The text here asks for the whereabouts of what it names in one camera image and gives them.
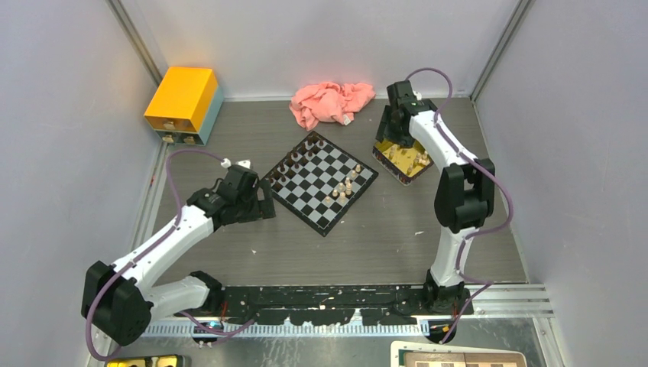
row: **pink cloth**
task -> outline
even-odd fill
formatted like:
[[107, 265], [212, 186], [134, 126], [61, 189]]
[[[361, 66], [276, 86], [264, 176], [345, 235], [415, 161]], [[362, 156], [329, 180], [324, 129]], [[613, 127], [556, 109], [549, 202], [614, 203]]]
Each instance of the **pink cloth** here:
[[360, 111], [375, 96], [374, 87], [369, 84], [340, 86], [324, 82], [298, 90], [288, 107], [297, 124], [310, 131], [320, 121], [348, 125], [353, 121], [353, 112]]

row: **table surface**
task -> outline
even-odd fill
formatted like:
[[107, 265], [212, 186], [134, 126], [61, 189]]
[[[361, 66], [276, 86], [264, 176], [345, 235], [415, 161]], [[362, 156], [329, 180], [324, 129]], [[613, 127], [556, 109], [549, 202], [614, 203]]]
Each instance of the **table surface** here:
[[[275, 202], [276, 218], [219, 229], [183, 255], [158, 283], [179, 280], [195, 270], [230, 285], [423, 282], [439, 244], [441, 227], [433, 209], [439, 172], [432, 167], [405, 187], [371, 156], [385, 103], [372, 101], [348, 126], [320, 122], [315, 129], [380, 174], [342, 218], [344, 222], [326, 237]], [[480, 158], [488, 156], [469, 100], [453, 99], [443, 117], [467, 149]], [[306, 134], [285, 101], [226, 102], [206, 150], [232, 161], [250, 159], [253, 169], [264, 175]], [[211, 187], [225, 173], [217, 161], [201, 154], [177, 156], [171, 170], [184, 199], [202, 187]], [[494, 215], [486, 227], [505, 219], [504, 205], [496, 197]], [[175, 212], [165, 187], [155, 230]], [[466, 273], [494, 281], [526, 281], [510, 231], [477, 238]]]
[[[180, 354], [189, 357], [190, 365], [196, 367], [383, 367], [390, 365], [390, 345], [394, 340], [429, 344], [422, 336], [312, 336], [234, 338], [199, 349], [189, 338], [146, 337], [122, 348], [118, 356]], [[546, 367], [531, 318], [461, 320], [449, 345], [513, 350], [526, 356], [529, 367]]]

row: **yellow drawer box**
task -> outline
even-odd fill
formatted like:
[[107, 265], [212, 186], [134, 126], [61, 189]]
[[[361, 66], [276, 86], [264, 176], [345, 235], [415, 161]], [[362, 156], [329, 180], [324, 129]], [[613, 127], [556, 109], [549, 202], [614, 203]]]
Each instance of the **yellow drawer box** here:
[[199, 132], [217, 87], [211, 69], [170, 67], [144, 117], [157, 130]]

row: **chessboard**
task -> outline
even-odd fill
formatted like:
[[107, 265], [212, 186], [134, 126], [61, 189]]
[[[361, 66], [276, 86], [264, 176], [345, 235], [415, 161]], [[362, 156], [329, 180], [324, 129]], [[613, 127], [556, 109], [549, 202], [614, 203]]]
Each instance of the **chessboard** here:
[[276, 201], [326, 236], [377, 176], [330, 140], [310, 132], [264, 179], [270, 181]]

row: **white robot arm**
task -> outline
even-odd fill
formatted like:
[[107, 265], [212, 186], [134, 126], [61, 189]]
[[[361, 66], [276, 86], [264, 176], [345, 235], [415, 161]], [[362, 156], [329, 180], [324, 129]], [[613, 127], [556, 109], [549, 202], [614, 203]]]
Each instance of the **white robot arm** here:
[[[263, 191], [259, 200], [258, 191]], [[183, 310], [213, 313], [225, 292], [222, 284], [202, 271], [181, 281], [154, 287], [157, 279], [187, 250], [221, 226], [275, 216], [270, 184], [259, 180], [249, 161], [228, 165], [223, 180], [212, 188], [196, 191], [181, 209], [181, 220], [172, 219], [143, 245], [106, 265], [96, 262], [86, 272], [81, 314], [88, 317], [90, 304], [119, 269], [135, 264], [113, 283], [93, 315], [92, 323], [121, 346], [134, 342], [149, 323]], [[165, 240], [163, 235], [174, 229]], [[138, 256], [149, 251], [138, 261]]]
[[[491, 174], [495, 167], [489, 159], [480, 160], [465, 149], [440, 116], [435, 123], [436, 107], [429, 100], [417, 98], [409, 81], [388, 86], [387, 94], [390, 104], [385, 106], [376, 139], [386, 139], [404, 148], [411, 148], [418, 141], [441, 173], [434, 209], [443, 228], [436, 259], [426, 275], [425, 289], [429, 308], [445, 312], [448, 307], [460, 307], [467, 298], [460, 273], [472, 243], [468, 235], [477, 232], [493, 213], [494, 183], [475, 170], [467, 159]], [[465, 181], [470, 188], [465, 189]]]

